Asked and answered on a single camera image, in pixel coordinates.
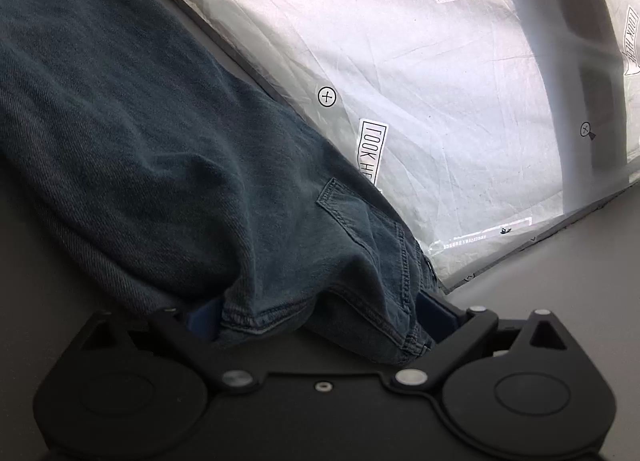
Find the blue denim jeans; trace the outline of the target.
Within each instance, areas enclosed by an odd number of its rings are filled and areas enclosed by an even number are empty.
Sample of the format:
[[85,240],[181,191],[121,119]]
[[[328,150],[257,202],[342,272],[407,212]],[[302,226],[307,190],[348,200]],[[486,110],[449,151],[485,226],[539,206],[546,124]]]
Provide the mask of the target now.
[[438,288],[408,226],[157,0],[1,0],[1,166],[137,311],[222,302],[216,348],[306,329],[402,366]]

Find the white printed curtain sheet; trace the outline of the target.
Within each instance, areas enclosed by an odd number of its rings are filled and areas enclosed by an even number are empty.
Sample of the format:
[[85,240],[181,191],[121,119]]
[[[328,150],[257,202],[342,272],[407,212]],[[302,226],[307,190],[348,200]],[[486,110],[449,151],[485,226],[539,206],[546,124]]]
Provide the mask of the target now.
[[639,0],[178,0],[449,290],[639,178]]

